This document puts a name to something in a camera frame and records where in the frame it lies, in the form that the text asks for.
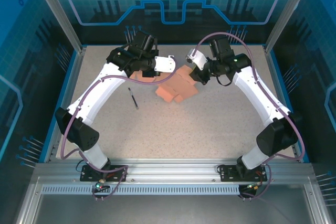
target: speckled gray tabletop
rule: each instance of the speckled gray tabletop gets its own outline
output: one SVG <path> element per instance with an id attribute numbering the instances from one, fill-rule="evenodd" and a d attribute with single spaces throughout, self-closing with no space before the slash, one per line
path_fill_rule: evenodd
<path id="1" fill-rule="evenodd" d="M 96 78 L 115 46 L 88 46 L 72 100 Z M 178 67 L 188 64 L 192 46 L 159 46 L 160 56 L 174 55 Z M 235 54 L 243 46 L 232 46 Z M 262 46 L 250 46 L 259 75 L 275 93 Z M 200 48 L 211 57 L 209 46 Z M 220 77 L 226 83 L 226 77 Z M 134 106 L 132 89 L 139 109 Z M 199 94 L 166 103 L 155 94 L 156 86 L 122 84 L 102 107 L 91 127 L 100 133 L 99 145 L 109 158 L 232 158 L 248 152 L 263 130 L 261 119 L 235 86 L 220 86 L 216 79 L 196 84 Z M 67 142 L 66 153 L 74 146 Z M 282 153 L 293 156 L 291 147 Z"/>

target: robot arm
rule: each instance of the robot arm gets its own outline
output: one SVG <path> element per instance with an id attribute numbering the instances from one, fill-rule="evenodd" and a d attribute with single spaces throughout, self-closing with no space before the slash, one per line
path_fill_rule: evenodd
<path id="1" fill-rule="evenodd" d="M 225 74 L 246 95 L 266 127 L 257 136 L 257 145 L 237 160 L 236 168 L 243 178 L 250 170 L 260 166 L 269 157 L 296 143 L 297 139 L 287 120 L 273 106 L 255 82 L 249 58 L 245 54 L 235 56 L 226 38 L 212 40 L 210 47 L 215 60 L 205 57 L 200 51 L 193 55 L 194 49 L 190 50 L 186 59 L 196 65 L 190 76 L 195 81 L 206 85 L 210 77 Z M 278 107 L 287 113 L 294 122 L 297 121 L 297 116 L 291 114 L 290 110 L 267 88 L 259 75 L 257 76 L 259 82 L 278 104 Z"/>
<path id="2" fill-rule="evenodd" d="M 173 72 L 175 69 L 174 59 L 171 56 L 159 57 L 159 51 L 156 47 L 157 41 L 154 37 L 139 31 L 132 43 L 111 51 L 107 58 L 107 63 L 104 64 L 101 72 L 84 92 L 86 94 L 87 91 L 90 91 L 81 106 L 79 104 L 84 94 L 66 110 L 59 108 L 56 111 L 57 123 L 61 133 L 64 134 L 71 117 L 79 109 L 70 127 L 67 139 L 75 144 L 86 159 L 98 169 L 108 170 L 110 164 L 97 143 L 99 133 L 90 126 L 110 95 L 125 82 L 125 80 L 120 78 L 105 80 L 102 80 L 102 78 L 105 76 L 127 78 L 139 70 L 143 71 L 143 76 L 145 77 L 157 76 L 160 75 L 160 72 Z"/>

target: black pen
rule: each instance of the black pen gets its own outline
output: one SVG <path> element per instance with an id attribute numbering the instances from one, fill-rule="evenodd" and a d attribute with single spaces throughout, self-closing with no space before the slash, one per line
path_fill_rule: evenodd
<path id="1" fill-rule="evenodd" d="M 131 94 L 131 97 L 132 97 L 132 99 L 133 99 L 134 105 L 135 105 L 136 109 L 138 110 L 139 107 L 138 107 L 138 104 L 137 104 L 137 102 L 136 102 L 136 100 L 135 100 L 135 98 L 134 98 L 134 95 L 133 95 L 133 93 L 132 93 L 131 88 L 128 88 L 128 90 L 130 91 L 130 94 Z"/>

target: table surface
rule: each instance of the table surface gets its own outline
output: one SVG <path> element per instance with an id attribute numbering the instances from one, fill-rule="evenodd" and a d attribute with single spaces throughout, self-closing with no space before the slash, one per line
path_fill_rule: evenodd
<path id="1" fill-rule="evenodd" d="M 73 102 L 96 78 L 115 47 L 87 47 Z M 178 67 L 188 65 L 185 55 L 192 47 L 159 46 L 160 56 L 174 55 Z M 275 94 L 262 46 L 249 47 L 259 75 Z M 243 46 L 232 48 L 235 54 L 246 53 Z M 209 46 L 201 46 L 200 51 L 211 56 Z M 226 77 L 220 80 L 228 82 Z M 157 86 L 125 82 L 104 104 L 91 126 L 100 134 L 100 147 L 109 158 L 237 158 L 250 151 L 264 126 L 245 95 L 234 84 L 223 87 L 216 79 L 205 86 L 197 83 L 196 87 L 199 94 L 177 104 L 158 97 Z M 74 147 L 67 141 L 65 152 Z M 281 153 L 293 156 L 291 147 Z M 60 157 L 60 148 L 56 157 Z M 77 153 L 71 157 L 80 158 Z"/>

